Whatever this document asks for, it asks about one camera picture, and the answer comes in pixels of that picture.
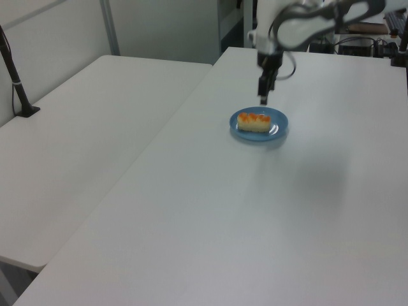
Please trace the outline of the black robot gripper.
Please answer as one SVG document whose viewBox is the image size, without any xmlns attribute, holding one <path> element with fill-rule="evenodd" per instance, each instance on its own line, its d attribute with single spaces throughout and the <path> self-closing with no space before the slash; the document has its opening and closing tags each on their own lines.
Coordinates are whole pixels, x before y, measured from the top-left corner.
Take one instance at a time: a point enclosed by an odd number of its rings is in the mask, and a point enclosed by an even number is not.
<svg viewBox="0 0 408 306">
<path fill-rule="evenodd" d="M 264 70 L 258 80 L 258 96 L 260 105 L 268 104 L 268 95 L 275 88 L 277 70 L 282 66 L 283 51 L 277 50 L 273 54 L 257 53 L 257 65 Z"/>
</svg>

